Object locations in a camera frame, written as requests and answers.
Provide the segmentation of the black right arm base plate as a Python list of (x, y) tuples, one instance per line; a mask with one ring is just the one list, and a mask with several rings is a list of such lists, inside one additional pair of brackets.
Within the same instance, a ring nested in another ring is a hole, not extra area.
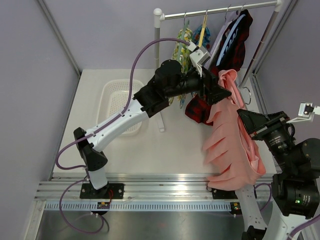
[(235, 191), (226, 191), (206, 186), (206, 190), (212, 194), (214, 200), (236, 200)]

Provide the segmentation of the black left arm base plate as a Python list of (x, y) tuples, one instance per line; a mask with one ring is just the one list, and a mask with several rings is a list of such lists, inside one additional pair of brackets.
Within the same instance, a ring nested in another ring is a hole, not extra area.
[(83, 183), (80, 190), (80, 199), (116, 199), (124, 197), (123, 183), (108, 183), (106, 186), (95, 189), (91, 183)]

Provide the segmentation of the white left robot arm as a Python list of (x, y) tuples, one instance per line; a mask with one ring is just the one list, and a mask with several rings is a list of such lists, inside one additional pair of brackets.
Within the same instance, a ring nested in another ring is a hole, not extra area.
[(151, 80), (137, 91), (118, 113), (87, 130), (78, 127), (73, 136), (89, 178), (91, 193), (98, 199), (107, 196), (109, 183), (104, 170), (108, 162), (103, 150), (130, 127), (149, 119), (169, 106), (169, 99), (182, 94), (200, 92), (209, 105), (230, 97), (231, 92), (218, 84), (207, 69), (181, 71), (176, 60), (166, 60), (155, 70)]

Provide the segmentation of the pink pleated skirt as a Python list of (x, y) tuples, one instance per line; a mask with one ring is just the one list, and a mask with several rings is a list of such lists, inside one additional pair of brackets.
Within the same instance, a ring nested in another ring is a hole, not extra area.
[(208, 187), (235, 191), (245, 185), (254, 185), (266, 174), (259, 147), (250, 138), (238, 115), (245, 106), (235, 81), (237, 71), (221, 70), (218, 84), (229, 90), (231, 96), (211, 106), (207, 122), (212, 134), (204, 142), (207, 152), (204, 162), (217, 167), (219, 174), (207, 177)]

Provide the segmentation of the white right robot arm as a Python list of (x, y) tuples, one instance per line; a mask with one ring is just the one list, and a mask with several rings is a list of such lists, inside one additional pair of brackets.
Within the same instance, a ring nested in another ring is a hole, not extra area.
[(239, 109), (237, 113), (250, 138), (263, 141), (281, 169), (274, 174), (269, 189), (272, 213), (265, 224), (252, 186), (240, 181), (227, 185), (227, 193), (238, 198), (244, 220), (243, 240), (294, 240), (300, 232), (319, 221), (317, 179), (320, 177), (320, 140), (308, 138), (296, 143), (293, 123), (310, 121), (317, 113), (309, 106), (302, 117), (290, 119), (283, 111), (261, 114)]

